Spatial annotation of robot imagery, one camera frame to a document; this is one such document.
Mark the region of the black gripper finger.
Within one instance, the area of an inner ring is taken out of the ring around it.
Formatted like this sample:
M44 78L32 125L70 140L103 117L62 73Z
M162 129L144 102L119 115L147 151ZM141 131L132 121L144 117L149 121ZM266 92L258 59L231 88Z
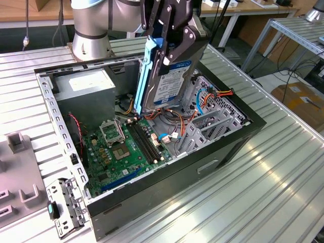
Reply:
M170 15L163 23L161 37L163 44L157 63L157 74L164 75L174 62L189 60L209 39L209 32L202 27L200 15L195 13L185 26L170 26Z
M153 38L160 36L156 18L159 13L160 1L140 0L141 25L146 35Z

